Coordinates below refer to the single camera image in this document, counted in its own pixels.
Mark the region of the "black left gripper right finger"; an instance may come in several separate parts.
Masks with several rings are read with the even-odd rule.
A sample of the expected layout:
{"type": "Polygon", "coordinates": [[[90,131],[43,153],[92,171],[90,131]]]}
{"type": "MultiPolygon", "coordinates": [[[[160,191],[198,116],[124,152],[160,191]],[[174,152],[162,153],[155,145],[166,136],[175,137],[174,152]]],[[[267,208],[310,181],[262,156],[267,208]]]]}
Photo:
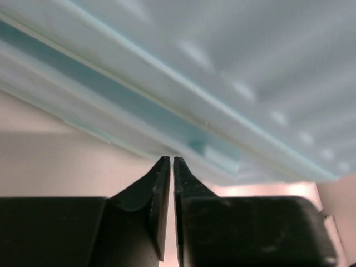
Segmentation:
{"type": "Polygon", "coordinates": [[[219,197],[182,157],[173,165],[180,266],[336,266],[312,202],[300,196],[219,197]]]}

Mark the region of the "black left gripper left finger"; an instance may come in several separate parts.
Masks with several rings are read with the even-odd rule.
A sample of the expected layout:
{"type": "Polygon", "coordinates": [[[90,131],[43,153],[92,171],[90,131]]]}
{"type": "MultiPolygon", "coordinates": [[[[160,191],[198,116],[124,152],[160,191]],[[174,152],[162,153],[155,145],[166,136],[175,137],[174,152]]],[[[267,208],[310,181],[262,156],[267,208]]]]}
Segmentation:
{"type": "Polygon", "coordinates": [[[170,159],[113,197],[1,198],[2,266],[158,266],[170,159]]]}

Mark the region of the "light blue hardshell suitcase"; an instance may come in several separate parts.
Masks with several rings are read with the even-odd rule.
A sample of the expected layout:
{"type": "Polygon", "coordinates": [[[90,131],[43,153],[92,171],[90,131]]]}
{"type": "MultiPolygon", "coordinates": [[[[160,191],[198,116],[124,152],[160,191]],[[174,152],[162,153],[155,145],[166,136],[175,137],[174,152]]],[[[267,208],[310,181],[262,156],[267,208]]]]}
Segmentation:
{"type": "Polygon", "coordinates": [[[355,173],[354,1],[2,1],[1,86],[220,185],[355,173]]]}

